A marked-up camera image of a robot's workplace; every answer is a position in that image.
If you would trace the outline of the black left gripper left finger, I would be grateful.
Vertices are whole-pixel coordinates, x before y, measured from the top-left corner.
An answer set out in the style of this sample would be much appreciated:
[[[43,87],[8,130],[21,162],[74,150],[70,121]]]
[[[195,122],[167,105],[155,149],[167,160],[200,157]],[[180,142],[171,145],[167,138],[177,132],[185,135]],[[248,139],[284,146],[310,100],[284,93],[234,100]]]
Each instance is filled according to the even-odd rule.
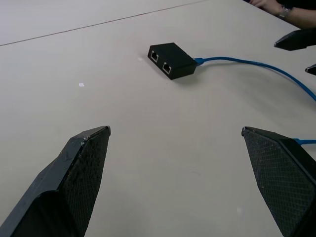
[[[109,126],[70,138],[0,227],[2,237],[82,237],[101,185]]]

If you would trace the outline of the person's bare hand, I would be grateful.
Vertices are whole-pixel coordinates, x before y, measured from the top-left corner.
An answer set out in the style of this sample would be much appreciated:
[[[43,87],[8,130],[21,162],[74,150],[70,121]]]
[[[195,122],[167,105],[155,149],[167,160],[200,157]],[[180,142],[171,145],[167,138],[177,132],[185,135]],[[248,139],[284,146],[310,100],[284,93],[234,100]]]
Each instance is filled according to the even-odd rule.
[[[276,0],[250,0],[249,3],[274,16],[279,16],[283,12],[282,5]]]

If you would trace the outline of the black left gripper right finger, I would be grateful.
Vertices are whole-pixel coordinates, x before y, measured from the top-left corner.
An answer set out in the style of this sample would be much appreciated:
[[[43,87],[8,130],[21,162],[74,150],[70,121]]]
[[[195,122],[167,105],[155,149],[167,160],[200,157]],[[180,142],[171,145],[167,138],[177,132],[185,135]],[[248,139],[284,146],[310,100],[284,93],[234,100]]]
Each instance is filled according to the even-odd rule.
[[[284,237],[316,235],[316,162],[302,148],[315,140],[244,127],[258,189]]]

